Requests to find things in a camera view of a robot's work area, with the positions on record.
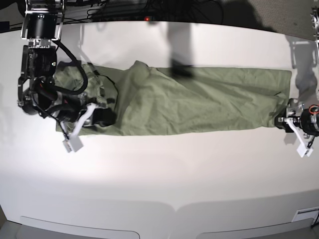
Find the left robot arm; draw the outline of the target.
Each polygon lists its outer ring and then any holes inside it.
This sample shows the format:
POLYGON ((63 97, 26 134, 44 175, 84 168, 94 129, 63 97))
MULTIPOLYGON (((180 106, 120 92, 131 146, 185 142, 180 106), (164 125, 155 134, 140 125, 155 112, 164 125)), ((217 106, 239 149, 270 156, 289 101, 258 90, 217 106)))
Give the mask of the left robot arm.
POLYGON ((290 76, 281 80, 283 102, 273 115, 274 126, 292 133, 293 128, 306 138, 319 136, 319 5, 311 11, 314 39, 287 37, 290 47, 290 76))

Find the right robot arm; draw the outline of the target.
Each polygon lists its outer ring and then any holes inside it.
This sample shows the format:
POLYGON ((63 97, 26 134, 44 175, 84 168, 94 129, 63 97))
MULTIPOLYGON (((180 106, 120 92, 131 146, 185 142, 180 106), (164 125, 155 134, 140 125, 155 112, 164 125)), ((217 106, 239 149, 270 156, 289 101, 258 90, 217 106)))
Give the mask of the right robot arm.
POLYGON ((118 91, 115 83, 83 65, 61 42, 66 1, 28 0, 21 37, 18 106, 58 124, 81 127, 113 125, 118 91))

